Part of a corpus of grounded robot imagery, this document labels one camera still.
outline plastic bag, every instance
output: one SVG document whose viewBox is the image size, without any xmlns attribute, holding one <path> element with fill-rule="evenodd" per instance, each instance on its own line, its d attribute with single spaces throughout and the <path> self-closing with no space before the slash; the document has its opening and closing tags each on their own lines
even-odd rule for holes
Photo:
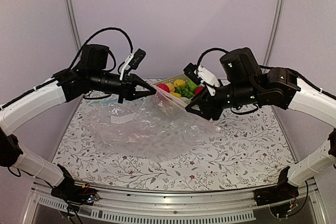
<svg viewBox="0 0 336 224">
<path fill-rule="evenodd" d="M 115 123 L 127 116 L 126 122 Z M 145 156 L 154 162 L 187 152 L 218 130 L 209 121 L 186 112 L 161 91 L 140 102 L 104 104 L 83 126 L 104 151 Z"/>
</svg>

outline bunch of grapes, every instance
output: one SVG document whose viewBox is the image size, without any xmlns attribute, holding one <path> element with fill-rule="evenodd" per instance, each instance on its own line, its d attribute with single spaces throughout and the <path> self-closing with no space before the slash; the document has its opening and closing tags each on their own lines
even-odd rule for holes
<svg viewBox="0 0 336 224">
<path fill-rule="evenodd" d="M 175 89 L 175 92 L 180 94 L 183 97 L 187 97 L 188 99 L 195 96 L 193 92 L 191 92 L 188 88 L 184 86 L 177 86 L 177 88 Z"/>
</svg>

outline floral tablecloth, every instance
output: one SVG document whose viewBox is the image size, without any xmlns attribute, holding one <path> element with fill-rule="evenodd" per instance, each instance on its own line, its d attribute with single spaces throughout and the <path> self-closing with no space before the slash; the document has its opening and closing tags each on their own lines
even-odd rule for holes
<svg viewBox="0 0 336 224">
<path fill-rule="evenodd" d="M 218 134 L 161 163 L 144 156 L 100 152 L 80 125 L 94 108 L 94 101 L 82 100 L 53 159 L 76 180 L 154 190 L 238 189 L 274 184 L 280 170 L 293 163 L 269 106 L 243 116 L 224 110 L 214 122 L 220 126 Z"/>
</svg>

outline ventilation grille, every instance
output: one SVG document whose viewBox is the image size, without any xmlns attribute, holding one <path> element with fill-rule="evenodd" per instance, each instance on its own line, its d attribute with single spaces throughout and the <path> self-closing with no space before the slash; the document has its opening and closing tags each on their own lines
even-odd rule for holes
<svg viewBox="0 0 336 224">
<path fill-rule="evenodd" d="M 62 200 L 51 199 L 45 196 L 39 196 L 38 202 L 41 205 L 66 211 L 67 204 Z M 229 224 L 242 223 L 245 221 L 255 220 L 253 211 L 239 212 L 229 215 L 204 216 L 204 217 L 147 217 L 128 214 L 117 214 L 114 212 L 92 209 L 91 215 L 85 217 L 104 220 L 107 222 L 119 224 Z"/>
</svg>

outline floral pattern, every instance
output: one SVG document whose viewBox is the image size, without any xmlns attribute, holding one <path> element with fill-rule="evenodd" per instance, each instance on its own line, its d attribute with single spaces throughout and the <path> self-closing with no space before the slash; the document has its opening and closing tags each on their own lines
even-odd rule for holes
<svg viewBox="0 0 336 224">
<path fill-rule="evenodd" d="M 81 127 L 94 103 L 82 100 L 53 160 L 76 180 L 138 189 L 227 190 L 274 184 L 280 170 L 293 163 L 268 106 L 241 116 L 224 110 L 213 122 L 220 127 L 218 134 L 170 161 L 155 163 L 144 156 L 100 151 L 90 133 Z"/>
</svg>

